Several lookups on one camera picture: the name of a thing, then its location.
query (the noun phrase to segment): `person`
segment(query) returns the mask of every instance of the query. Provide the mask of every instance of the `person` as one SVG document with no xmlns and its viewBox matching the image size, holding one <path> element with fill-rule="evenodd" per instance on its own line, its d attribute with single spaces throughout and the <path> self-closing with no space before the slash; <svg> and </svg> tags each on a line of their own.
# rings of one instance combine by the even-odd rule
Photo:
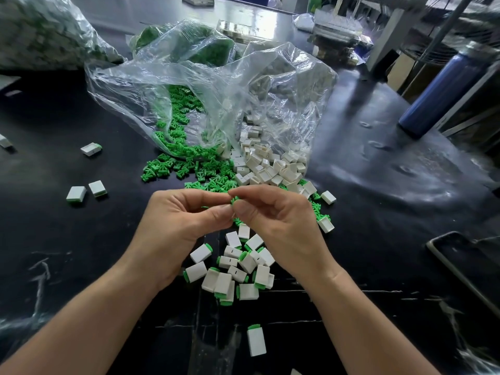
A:
<svg viewBox="0 0 500 375">
<path fill-rule="evenodd" d="M 234 214 L 309 294 L 349 375 L 438 374 L 334 260 L 309 201 L 250 185 L 155 192 L 123 256 L 4 362 L 0 375 L 104 375 L 197 238 L 231 227 Z"/>
</svg>

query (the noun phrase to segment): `large filled plastic bag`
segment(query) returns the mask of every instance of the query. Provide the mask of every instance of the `large filled plastic bag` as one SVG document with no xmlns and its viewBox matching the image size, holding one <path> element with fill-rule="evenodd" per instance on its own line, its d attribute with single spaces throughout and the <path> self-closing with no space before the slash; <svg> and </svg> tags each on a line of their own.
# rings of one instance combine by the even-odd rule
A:
<svg viewBox="0 0 500 375">
<path fill-rule="evenodd" d="M 71 0 L 0 0 L 0 69 L 83 68 L 123 62 Z"/>
<path fill-rule="evenodd" d="M 275 151 L 309 152 L 336 73 L 291 43 L 252 42 L 241 59 L 234 60 L 236 53 L 231 39 L 182 21 L 140 48 L 131 61 L 89 64 L 89 93 L 168 153 L 171 147 L 157 132 L 172 141 L 169 85 L 188 87 L 203 104 L 204 113 L 191 116 L 186 144 L 211 147 L 230 141 L 238 147 L 240 131 L 248 129 L 242 123 L 247 113 Z M 165 125 L 159 127 L 159 120 Z"/>
</svg>

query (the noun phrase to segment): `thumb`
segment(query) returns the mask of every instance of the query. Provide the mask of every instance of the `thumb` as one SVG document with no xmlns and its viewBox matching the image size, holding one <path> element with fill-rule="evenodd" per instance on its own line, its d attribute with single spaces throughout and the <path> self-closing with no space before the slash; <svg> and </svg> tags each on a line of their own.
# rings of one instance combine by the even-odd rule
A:
<svg viewBox="0 0 500 375">
<path fill-rule="evenodd" d="M 233 210 L 236 217 L 259 235 L 264 227 L 268 226 L 271 222 L 270 219 L 260 213 L 254 205 L 245 200 L 236 200 L 233 204 Z"/>
<path fill-rule="evenodd" d="M 227 204 L 191 214 L 195 220 L 196 235 L 201 237 L 217 230 L 227 229 L 233 224 L 233 213 L 233 208 Z"/>
</svg>

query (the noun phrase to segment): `black table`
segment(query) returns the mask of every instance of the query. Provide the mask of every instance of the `black table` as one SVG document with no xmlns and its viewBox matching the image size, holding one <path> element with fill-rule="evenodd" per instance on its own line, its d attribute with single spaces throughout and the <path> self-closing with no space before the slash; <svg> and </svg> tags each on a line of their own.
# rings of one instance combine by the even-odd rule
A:
<svg viewBox="0 0 500 375">
<path fill-rule="evenodd" d="M 151 12 L 154 18 L 145 22 L 173 22 L 186 8 L 199 16 L 172 1 L 170 14 L 159 21 L 154 3 L 163 1 L 125 1 L 137 3 L 129 10 Z M 216 0 L 216 6 L 227 11 L 227 20 L 241 10 L 269 12 L 228 0 Z M 283 23 L 290 19 L 269 13 Z M 89 15 L 121 52 L 123 34 L 142 27 L 130 24 L 127 32 L 112 23 L 100 26 Z M 307 49 L 303 34 L 285 29 L 277 35 Z M 471 373 L 458 349 L 487 347 L 500 358 L 498 321 L 423 244 L 497 213 L 499 202 L 485 186 L 491 181 L 440 134 L 413 141 L 400 131 L 396 122 L 408 104 L 387 85 L 357 69 L 336 70 L 339 82 L 317 129 L 307 174 L 319 190 L 337 197 L 322 209 L 335 225 L 326 235 L 328 247 L 440 371 Z M 144 184 L 142 168 L 157 151 L 91 99 L 81 72 L 25 74 L 10 89 L 22 93 L 0 96 L 0 132 L 16 147 L 14 153 L 0 151 L 3 358 L 120 257 L 153 191 L 183 188 L 193 178 Z M 79 148 L 89 142 L 102 144 L 102 152 L 84 157 Z M 108 198 L 87 195 L 82 208 L 66 203 L 72 185 L 95 180 L 103 181 Z M 206 237 L 215 252 L 224 249 L 225 233 Z M 307 294 L 278 265 L 272 272 L 277 280 L 271 291 L 231 308 L 218 308 L 199 284 L 178 278 L 147 308 L 110 373 L 343 373 Z M 253 323 L 263 326 L 267 346 L 267 354 L 256 358 L 249 357 L 245 334 Z"/>
</svg>

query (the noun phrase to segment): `bottle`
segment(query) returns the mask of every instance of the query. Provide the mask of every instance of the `bottle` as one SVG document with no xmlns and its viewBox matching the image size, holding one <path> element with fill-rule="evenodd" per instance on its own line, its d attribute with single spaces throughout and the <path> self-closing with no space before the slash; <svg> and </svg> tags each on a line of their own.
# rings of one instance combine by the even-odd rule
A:
<svg viewBox="0 0 500 375">
<path fill-rule="evenodd" d="M 400 127 L 421 138 L 486 73 L 496 56 L 495 49 L 469 42 L 401 116 Z"/>
</svg>

